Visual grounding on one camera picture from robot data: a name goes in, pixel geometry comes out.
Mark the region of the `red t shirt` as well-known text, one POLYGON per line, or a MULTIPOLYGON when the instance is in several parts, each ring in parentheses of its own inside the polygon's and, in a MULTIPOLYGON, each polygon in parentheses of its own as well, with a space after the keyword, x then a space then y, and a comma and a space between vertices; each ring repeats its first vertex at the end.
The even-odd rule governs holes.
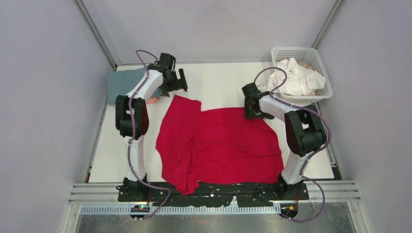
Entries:
POLYGON ((162 178, 183 195, 200 183, 276 183, 284 168, 276 132, 241 107, 203 111, 175 96, 162 120, 156 150, 162 178))

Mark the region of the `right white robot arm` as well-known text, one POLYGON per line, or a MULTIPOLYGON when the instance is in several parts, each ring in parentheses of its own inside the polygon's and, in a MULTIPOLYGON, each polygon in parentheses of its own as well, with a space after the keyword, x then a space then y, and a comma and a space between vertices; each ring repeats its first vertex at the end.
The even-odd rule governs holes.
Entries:
POLYGON ((278 177, 277 192, 290 199, 302 186, 304 171, 314 153, 328 142, 323 118, 312 105, 297 106, 261 92, 255 83, 242 87, 246 119, 274 119, 284 122, 286 142, 290 150, 287 162, 278 177))

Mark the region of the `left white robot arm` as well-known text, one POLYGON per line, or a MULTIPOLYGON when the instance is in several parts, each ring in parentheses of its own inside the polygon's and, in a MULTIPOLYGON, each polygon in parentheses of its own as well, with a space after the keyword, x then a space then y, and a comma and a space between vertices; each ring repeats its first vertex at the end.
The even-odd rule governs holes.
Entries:
POLYGON ((145 71, 137 85, 116 98, 115 126, 127 151, 127 172, 119 191, 129 191, 138 201, 145 200, 154 188, 147 183, 143 155, 144 137, 149 128, 148 100, 156 91, 167 97, 172 91, 188 89, 184 71, 176 71, 175 63, 173 55, 161 53, 153 63, 143 66, 145 71))

